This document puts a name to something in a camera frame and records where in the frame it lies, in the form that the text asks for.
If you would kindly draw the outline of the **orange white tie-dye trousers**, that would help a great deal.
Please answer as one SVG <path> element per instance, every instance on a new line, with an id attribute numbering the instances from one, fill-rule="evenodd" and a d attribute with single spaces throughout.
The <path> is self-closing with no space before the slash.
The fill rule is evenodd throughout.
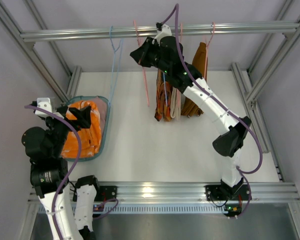
<path id="1" fill-rule="evenodd" d="M 70 108 L 76 108 L 78 110 L 87 106 L 91 106 L 91 126 L 90 128 L 82 128 L 78 131 L 78 135 L 81 140 L 80 158 L 89 158 L 97 154 L 101 146 L 103 135 L 104 122 L 102 122 L 101 113 L 94 100 L 80 100 L 69 105 Z M 79 145 L 77 138 L 75 134 L 70 131 L 61 151 L 61 156 L 65 159 L 75 159 L 77 157 L 78 150 Z"/>

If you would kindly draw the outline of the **pink trousers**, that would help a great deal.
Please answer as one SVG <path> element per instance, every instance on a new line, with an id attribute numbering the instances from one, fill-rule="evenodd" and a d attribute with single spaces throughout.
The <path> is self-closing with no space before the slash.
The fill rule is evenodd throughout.
<path id="1" fill-rule="evenodd" d="M 101 132 L 101 137 L 100 137 L 100 141 L 101 141 L 105 129 L 105 124 L 106 124 L 108 104 L 104 102 L 100 96 L 96 96 L 94 102 L 97 106 L 98 113 L 99 113 L 99 127 Z"/>

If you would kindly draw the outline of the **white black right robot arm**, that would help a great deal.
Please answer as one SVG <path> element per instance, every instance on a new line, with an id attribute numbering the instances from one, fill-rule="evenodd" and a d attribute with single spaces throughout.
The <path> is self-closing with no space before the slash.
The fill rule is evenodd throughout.
<path id="1" fill-rule="evenodd" d="M 222 166 L 219 192 L 232 199 L 238 195 L 244 183 L 237 167 L 251 120 L 247 116 L 231 116 L 230 110 L 209 89 L 202 74 L 184 61 L 182 50 L 183 46 L 176 42 L 174 36 L 163 37 L 160 41 L 147 37 L 130 56 L 142 67 L 160 70 L 166 81 L 192 100 L 215 125 L 219 136 L 212 146 L 219 154 Z"/>

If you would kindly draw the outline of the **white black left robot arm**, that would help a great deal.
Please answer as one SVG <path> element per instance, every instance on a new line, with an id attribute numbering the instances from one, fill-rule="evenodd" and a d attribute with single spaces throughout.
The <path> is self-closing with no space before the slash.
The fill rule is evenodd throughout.
<path id="1" fill-rule="evenodd" d="M 75 184 L 76 208 L 70 201 L 69 175 L 73 171 L 61 152 L 69 133 L 80 143 L 78 131 L 91 126 L 91 106 L 82 109 L 62 106 L 55 113 L 38 104 L 26 106 L 43 119 L 47 129 L 29 128 L 21 142 L 29 157 L 30 183 L 48 217 L 55 240 L 94 240 L 93 203 L 100 190 L 94 175 L 81 177 Z"/>

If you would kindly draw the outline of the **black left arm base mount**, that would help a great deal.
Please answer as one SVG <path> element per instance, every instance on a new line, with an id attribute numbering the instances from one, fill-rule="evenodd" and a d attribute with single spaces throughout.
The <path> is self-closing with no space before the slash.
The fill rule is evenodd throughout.
<path id="1" fill-rule="evenodd" d="M 104 202 L 106 200 L 117 198 L 117 190 L 118 187 L 116 185 L 101 185 L 98 190 L 96 197 L 94 199 L 95 202 Z"/>

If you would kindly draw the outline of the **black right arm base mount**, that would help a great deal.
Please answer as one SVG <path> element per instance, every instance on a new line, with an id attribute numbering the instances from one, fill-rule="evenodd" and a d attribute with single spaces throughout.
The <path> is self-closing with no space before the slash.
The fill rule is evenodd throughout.
<path id="1" fill-rule="evenodd" d="M 239 197 L 243 201 L 247 201 L 251 191 L 247 184 L 243 184 L 240 187 L 229 187 L 228 185 L 210 184 L 205 186 L 208 201 L 239 201 Z"/>

